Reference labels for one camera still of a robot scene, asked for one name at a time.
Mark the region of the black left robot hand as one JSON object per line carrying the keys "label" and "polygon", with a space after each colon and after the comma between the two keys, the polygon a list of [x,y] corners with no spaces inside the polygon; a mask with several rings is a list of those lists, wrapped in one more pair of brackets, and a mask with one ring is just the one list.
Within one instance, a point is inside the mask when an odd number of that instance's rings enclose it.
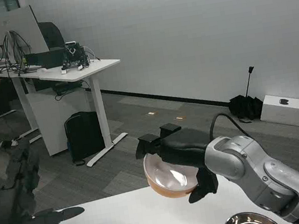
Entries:
{"label": "black left robot hand", "polygon": [[7,180],[0,189],[0,224],[59,224],[82,214],[82,207],[35,212],[34,190],[38,187],[39,156],[22,140],[12,151],[6,169]]}

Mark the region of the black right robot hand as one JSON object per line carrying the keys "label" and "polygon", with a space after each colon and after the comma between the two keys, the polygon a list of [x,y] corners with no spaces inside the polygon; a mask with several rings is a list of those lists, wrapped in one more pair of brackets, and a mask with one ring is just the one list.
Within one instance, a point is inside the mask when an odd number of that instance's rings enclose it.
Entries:
{"label": "black right robot hand", "polygon": [[143,160],[149,186],[168,198],[189,196],[196,203],[218,189],[217,175],[205,165],[209,134],[183,129],[172,123],[160,127],[160,135],[139,137],[136,159]]}

